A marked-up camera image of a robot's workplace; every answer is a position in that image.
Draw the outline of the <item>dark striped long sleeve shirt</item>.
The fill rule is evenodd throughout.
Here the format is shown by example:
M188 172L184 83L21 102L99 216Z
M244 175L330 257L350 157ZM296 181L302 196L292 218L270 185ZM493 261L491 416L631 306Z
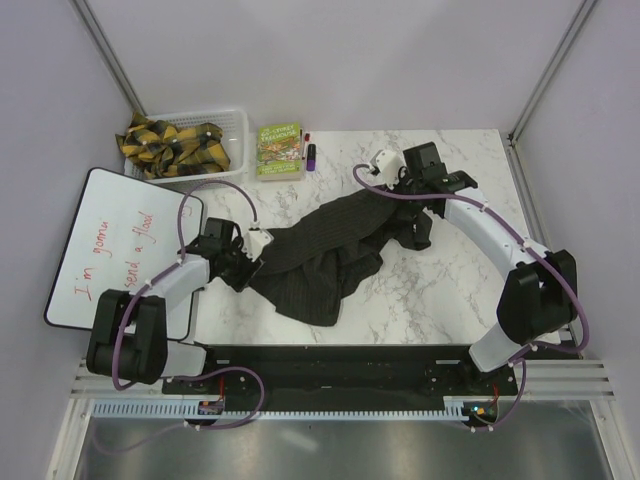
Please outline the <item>dark striped long sleeve shirt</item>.
M250 286L278 314L330 327L341 301L381 269L389 241L422 251L431 246L431 228L419 205L360 190L321 205L291 227L271 229L274 240Z

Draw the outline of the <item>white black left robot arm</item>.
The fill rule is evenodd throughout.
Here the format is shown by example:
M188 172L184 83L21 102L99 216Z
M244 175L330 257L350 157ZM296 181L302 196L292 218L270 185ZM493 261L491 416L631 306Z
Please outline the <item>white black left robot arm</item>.
M86 354L88 371L110 377L118 390L155 383L168 365L169 314L216 278L244 290L273 240L264 229L243 233L233 221L209 218L203 233L183 243L177 260L139 291L104 291Z

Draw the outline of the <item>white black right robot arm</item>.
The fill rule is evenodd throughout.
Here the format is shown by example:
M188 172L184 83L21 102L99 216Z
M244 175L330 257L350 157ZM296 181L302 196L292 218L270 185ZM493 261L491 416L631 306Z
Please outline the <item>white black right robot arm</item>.
M423 205L461 230L488 258L505 281L496 309L497 323L469 348L470 361L458 368L467 392L483 392L494 370L523 348L566 326L578 316L571 295L577 290L574 257L519 234L495 211L464 171L449 172L437 147L429 142L403 151L404 169L396 193L436 194Z

